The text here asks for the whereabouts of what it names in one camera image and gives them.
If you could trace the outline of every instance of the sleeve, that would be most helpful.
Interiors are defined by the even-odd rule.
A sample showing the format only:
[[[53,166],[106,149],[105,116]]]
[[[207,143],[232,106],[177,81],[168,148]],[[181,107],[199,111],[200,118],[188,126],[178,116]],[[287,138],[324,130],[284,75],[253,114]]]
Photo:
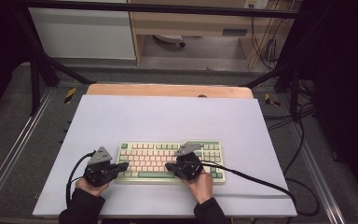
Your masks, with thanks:
[[[202,204],[197,203],[194,215],[200,224],[230,224],[215,198]]]
[[[69,207],[60,213],[60,224],[97,224],[105,200],[75,189]]]

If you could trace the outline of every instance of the white table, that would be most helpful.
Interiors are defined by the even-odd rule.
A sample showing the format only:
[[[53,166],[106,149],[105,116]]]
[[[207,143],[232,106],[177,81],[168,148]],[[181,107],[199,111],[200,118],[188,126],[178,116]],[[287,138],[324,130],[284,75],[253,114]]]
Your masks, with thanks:
[[[116,160],[122,141],[219,140],[226,167],[287,189],[257,100],[163,96],[84,95],[34,209],[57,217],[77,161],[104,146]],[[87,160],[74,177],[83,175]],[[228,217],[292,217],[284,193],[227,172],[213,195]],[[119,185],[103,195],[102,217],[193,217],[195,201],[184,185]]]

